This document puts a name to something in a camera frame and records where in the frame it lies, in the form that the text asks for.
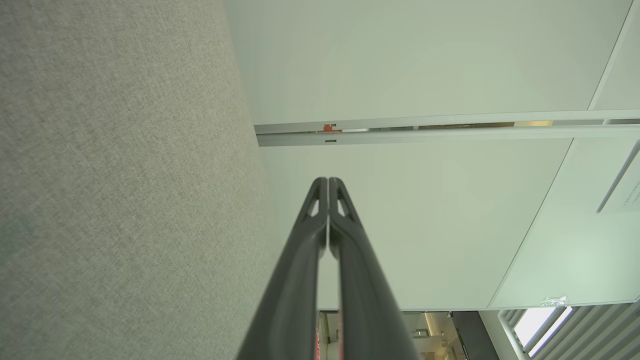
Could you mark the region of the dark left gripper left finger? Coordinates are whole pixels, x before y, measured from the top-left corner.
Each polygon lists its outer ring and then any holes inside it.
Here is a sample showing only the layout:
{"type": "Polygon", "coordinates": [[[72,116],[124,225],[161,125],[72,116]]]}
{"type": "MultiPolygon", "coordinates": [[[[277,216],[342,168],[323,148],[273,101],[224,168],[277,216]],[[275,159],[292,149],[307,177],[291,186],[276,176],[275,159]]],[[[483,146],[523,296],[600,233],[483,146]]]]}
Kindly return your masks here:
{"type": "Polygon", "coordinates": [[[326,248],[329,180],[310,186],[238,360],[313,360],[317,354],[319,260],[326,248]]]}

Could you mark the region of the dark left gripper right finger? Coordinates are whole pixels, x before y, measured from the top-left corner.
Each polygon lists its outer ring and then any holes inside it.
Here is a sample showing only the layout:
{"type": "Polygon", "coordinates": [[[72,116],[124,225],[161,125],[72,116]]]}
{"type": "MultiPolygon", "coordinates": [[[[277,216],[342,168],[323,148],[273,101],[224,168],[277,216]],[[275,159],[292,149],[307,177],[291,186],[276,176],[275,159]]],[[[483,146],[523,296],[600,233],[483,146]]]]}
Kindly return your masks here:
{"type": "Polygon", "coordinates": [[[328,181],[329,246],[339,267],[343,360],[416,360],[418,351],[343,180],[328,181]]]}

